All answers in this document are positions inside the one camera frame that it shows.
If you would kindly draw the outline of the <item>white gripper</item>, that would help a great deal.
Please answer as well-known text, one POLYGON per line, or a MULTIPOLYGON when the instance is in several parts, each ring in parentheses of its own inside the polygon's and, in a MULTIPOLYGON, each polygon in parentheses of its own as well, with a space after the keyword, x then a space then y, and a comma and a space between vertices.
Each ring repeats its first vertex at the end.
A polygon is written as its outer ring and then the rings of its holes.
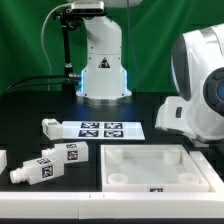
POLYGON ((179 96, 169 96, 158 110, 155 127, 196 140, 198 133, 194 113, 199 107, 199 98, 186 101, 179 96))

